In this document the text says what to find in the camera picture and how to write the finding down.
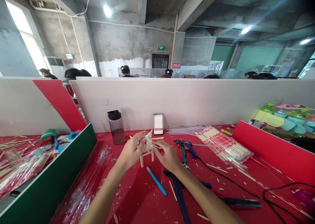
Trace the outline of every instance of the blue pen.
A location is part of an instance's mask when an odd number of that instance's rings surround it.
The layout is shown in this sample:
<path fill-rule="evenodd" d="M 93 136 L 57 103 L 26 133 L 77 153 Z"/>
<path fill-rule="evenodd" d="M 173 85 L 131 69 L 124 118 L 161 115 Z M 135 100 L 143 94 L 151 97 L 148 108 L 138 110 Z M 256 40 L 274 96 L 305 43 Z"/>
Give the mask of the blue pen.
<path fill-rule="evenodd" d="M 149 167 L 147 167 L 148 172 L 150 173 L 150 175 L 152 176 L 153 180 L 155 181 L 155 183 L 157 184 L 157 186 L 160 188 L 160 190 L 162 191 L 164 196 L 167 196 L 167 193 L 165 191 L 165 189 L 162 187 L 161 183 L 159 183 L 159 181 L 157 180 L 157 178 L 155 177 L 155 175 L 152 173 L 151 169 Z"/>

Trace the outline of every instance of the hand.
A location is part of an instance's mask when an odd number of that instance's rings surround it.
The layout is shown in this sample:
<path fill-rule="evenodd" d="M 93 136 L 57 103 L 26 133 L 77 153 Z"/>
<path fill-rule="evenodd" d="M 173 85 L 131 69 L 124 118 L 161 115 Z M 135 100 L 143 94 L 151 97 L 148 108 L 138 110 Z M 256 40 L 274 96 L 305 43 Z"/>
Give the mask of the hand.
<path fill-rule="evenodd" d="M 121 165 L 122 168 L 125 169 L 125 172 L 136 164 L 142 154 L 143 147 L 146 142 L 144 133 L 145 131 L 135 134 L 130 140 L 127 141 L 122 152 L 120 153 L 116 164 Z"/>
<path fill-rule="evenodd" d="M 161 147 L 164 150 L 164 156 L 161 155 L 159 150 L 154 147 L 153 150 L 155 154 L 157 155 L 157 158 L 160 160 L 162 165 L 169 170 L 172 173 L 175 173 L 177 170 L 183 168 L 182 163 L 179 161 L 175 149 L 170 146 L 168 143 L 165 141 L 161 140 L 158 142 L 152 142 L 154 145 L 157 145 Z"/>

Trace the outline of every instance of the window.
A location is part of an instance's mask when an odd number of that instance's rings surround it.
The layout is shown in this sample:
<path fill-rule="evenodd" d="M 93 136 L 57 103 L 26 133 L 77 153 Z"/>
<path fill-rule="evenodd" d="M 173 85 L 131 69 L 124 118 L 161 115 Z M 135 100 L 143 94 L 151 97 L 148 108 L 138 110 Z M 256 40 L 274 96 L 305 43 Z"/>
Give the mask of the window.
<path fill-rule="evenodd" d="M 25 45 L 33 59 L 33 62 L 37 70 L 41 68 L 47 68 L 46 62 L 43 58 L 43 55 L 39 47 L 37 46 L 35 42 L 35 39 L 33 37 L 33 32 L 31 30 L 29 23 L 27 22 L 27 19 L 23 10 L 17 7 L 16 5 L 12 4 L 11 2 L 8 2 L 7 0 L 6 0 L 6 3 L 15 24 L 21 33 L 21 36 L 25 42 Z"/>
<path fill-rule="evenodd" d="M 315 52 L 313 53 L 313 55 L 311 56 L 311 58 L 309 59 L 305 67 L 303 68 L 303 70 L 300 72 L 298 78 L 303 78 L 303 76 L 305 76 L 306 72 L 311 68 L 314 62 L 315 62 Z"/>

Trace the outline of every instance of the yellow object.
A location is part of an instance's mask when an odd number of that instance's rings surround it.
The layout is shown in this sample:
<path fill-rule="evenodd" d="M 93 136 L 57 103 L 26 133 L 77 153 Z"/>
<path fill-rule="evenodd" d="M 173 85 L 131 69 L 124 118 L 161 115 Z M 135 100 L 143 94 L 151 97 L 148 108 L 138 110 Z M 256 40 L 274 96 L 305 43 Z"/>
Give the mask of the yellow object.
<path fill-rule="evenodd" d="M 273 127 L 281 127 L 284 124 L 284 119 L 282 117 L 278 117 L 261 110 L 258 111 L 254 119 L 261 122 L 266 122 L 268 125 Z"/>
<path fill-rule="evenodd" d="M 232 133 L 231 133 L 231 132 L 228 132 L 228 131 L 226 131 L 226 130 L 221 129 L 221 132 L 224 133 L 224 134 L 226 134 L 226 135 L 228 135 L 228 136 L 232 136 Z"/>

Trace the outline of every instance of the black bottle cap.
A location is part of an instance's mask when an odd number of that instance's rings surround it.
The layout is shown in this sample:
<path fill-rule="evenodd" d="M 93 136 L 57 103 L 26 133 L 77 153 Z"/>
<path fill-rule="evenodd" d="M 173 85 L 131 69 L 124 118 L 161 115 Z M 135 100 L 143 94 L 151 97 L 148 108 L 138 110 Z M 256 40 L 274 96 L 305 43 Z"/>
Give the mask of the black bottle cap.
<path fill-rule="evenodd" d="M 115 121 L 121 118 L 121 113 L 118 110 L 107 112 L 107 116 L 110 120 Z"/>

